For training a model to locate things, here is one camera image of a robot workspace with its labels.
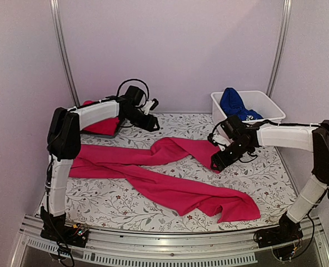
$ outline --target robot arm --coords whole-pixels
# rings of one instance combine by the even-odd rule
[[[302,238],[299,222],[320,203],[329,188],[329,121],[325,120],[319,125],[277,124],[270,121],[247,125],[233,116],[219,125],[232,143],[213,133],[208,136],[210,142],[221,148],[211,158],[211,168],[214,170],[222,171],[244,153],[253,153],[260,146],[291,147],[313,152],[312,176],[293,205],[280,218],[279,226],[256,232],[259,247]]]
[[[59,241],[62,237],[71,245],[85,246],[85,232],[81,232],[79,238],[68,241],[67,233],[74,234],[74,230],[71,231],[64,225],[67,179],[73,160],[81,150],[80,131],[96,122],[114,117],[126,118],[134,126],[150,132],[159,130],[157,118],[148,114],[158,105],[158,101],[148,100],[140,108],[143,95],[142,90],[130,86],[125,95],[120,97],[108,97],[81,107],[55,110],[47,137],[47,207],[41,208],[41,219],[44,221],[41,237],[53,241]]]

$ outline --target red cloth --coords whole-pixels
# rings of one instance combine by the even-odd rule
[[[86,101],[83,103],[83,105],[91,103],[93,103],[93,101]],[[106,120],[89,125],[88,127],[84,128],[84,130],[100,135],[114,135],[119,122],[120,120],[117,117],[108,118]]]
[[[163,165],[194,156],[210,168],[211,155],[218,151],[208,141],[163,138],[150,150],[82,145],[71,168],[70,177],[125,178],[148,199],[174,209],[183,216],[195,208],[208,216],[221,212],[218,223],[260,218],[252,198],[240,191],[176,178],[137,165]]]

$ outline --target floral pattern surface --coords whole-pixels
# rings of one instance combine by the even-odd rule
[[[148,149],[163,137],[206,139],[213,129],[211,115],[157,114],[161,129],[147,132],[122,128],[113,139],[82,136],[83,144]],[[256,228],[276,224],[296,195],[274,147],[259,148],[250,163],[237,162],[220,174],[206,169],[192,156],[145,169],[213,186],[228,187],[249,194],[258,205],[261,218],[217,223],[219,214],[208,217],[195,209],[186,216],[158,205],[137,192],[125,179],[68,179],[67,220],[93,226],[139,231],[199,232]],[[248,161],[246,155],[242,161]]]

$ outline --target white container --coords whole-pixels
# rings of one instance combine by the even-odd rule
[[[286,114],[263,92],[261,91],[237,91],[240,95],[245,108],[248,110],[254,110],[263,117],[263,120],[271,120],[273,122],[281,122],[286,118]],[[213,121],[214,125],[226,120],[227,116],[220,107],[220,100],[224,92],[211,93],[213,99]],[[243,121],[245,123],[253,124],[263,120],[251,120]],[[221,127],[217,128],[219,133],[227,138]]]

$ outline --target white wall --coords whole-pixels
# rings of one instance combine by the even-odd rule
[[[70,104],[49,1],[0,0],[0,266],[41,199],[53,110]]]
[[[266,91],[283,1],[63,0],[67,51],[81,101],[145,80],[157,111],[211,112],[228,86]]]
[[[291,21],[273,100],[290,122],[329,119],[329,1],[293,1]],[[284,150],[301,189],[312,170],[312,155]],[[319,207],[329,240],[329,201]]]

